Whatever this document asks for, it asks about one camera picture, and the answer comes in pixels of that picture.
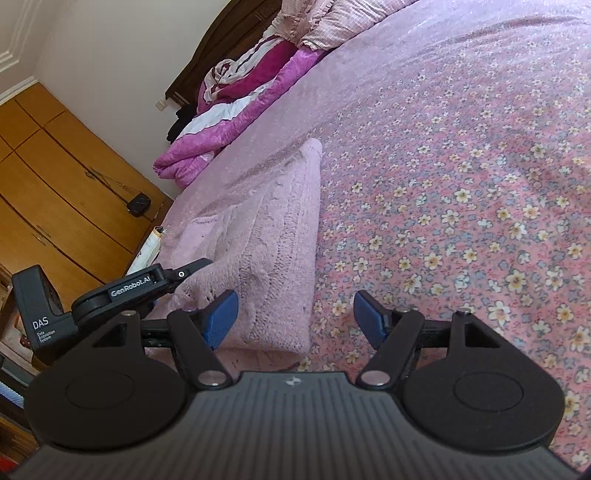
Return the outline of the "dark wooden headboard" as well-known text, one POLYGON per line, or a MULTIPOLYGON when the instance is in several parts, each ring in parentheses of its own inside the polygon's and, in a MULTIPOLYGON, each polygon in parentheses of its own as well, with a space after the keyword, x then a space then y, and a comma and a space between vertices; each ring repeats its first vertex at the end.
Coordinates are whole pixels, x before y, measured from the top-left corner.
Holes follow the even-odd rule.
POLYGON ((231 0, 212 22, 191 60, 165 92, 177 105, 197 103, 205 74, 219 61, 238 59, 256 45, 280 12, 280 0, 231 0))

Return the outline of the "orange wooden wardrobe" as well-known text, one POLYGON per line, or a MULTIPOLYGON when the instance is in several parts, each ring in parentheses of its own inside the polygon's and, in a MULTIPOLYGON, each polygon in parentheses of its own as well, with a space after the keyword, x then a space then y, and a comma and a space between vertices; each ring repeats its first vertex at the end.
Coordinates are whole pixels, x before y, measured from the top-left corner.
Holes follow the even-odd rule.
POLYGON ((43 85, 1 107, 1 265, 14 274, 43 267, 65 305, 123 276, 172 204, 43 85), (145 216, 93 168, 151 199, 145 216))

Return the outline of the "magenta and white quilt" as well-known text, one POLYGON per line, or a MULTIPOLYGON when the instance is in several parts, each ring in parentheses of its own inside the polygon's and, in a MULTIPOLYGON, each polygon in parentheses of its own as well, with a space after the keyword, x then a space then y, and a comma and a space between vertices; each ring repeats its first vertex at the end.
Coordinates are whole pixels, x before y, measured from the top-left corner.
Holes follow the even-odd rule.
POLYGON ((197 92, 195 113, 154 161, 157 176, 186 188, 324 55, 271 34, 238 59, 212 67, 197 92))

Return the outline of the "pale pink ruffled pillow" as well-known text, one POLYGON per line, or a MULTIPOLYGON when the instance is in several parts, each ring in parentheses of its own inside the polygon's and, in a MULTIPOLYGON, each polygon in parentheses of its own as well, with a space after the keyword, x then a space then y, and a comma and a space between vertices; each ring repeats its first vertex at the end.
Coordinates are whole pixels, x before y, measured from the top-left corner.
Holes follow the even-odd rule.
POLYGON ((416 0, 284 0, 264 34, 297 47, 338 48, 416 0))

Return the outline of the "pink floral bed sheet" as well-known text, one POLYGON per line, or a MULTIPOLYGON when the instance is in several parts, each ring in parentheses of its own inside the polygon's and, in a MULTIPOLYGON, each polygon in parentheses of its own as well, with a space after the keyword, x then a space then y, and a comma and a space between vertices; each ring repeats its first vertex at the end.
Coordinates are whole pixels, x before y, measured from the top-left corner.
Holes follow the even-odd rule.
POLYGON ((459 307, 544 367, 555 452, 590 465, 590 5, 419 1, 325 56, 176 199, 160 253, 322 144, 314 301, 297 354, 225 348, 231 373, 360 371, 353 295, 459 307))

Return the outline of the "pink knitted sweater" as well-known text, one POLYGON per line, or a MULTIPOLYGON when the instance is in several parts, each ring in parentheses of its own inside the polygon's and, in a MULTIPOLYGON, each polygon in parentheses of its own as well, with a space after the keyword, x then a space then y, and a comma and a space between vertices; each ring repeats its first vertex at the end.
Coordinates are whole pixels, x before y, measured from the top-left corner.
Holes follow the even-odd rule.
POLYGON ((305 141, 277 164, 263 162, 222 185, 189 188, 164 221, 157 257, 165 268, 207 258, 160 299, 154 317, 238 294, 238 320, 221 344, 235 363, 283 369, 311 347, 311 305, 321 203, 322 144, 305 141))

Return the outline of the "white paper roll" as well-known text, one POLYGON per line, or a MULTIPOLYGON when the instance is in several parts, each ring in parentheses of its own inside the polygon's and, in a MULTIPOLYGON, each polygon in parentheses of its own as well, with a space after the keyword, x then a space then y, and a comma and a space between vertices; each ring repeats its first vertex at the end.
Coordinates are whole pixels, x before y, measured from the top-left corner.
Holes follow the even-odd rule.
POLYGON ((165 229, 162 226, 156 226, 151 230, 127 269, 127 275, 143 270, 153 263, 159 253, 164 232, 165 229))

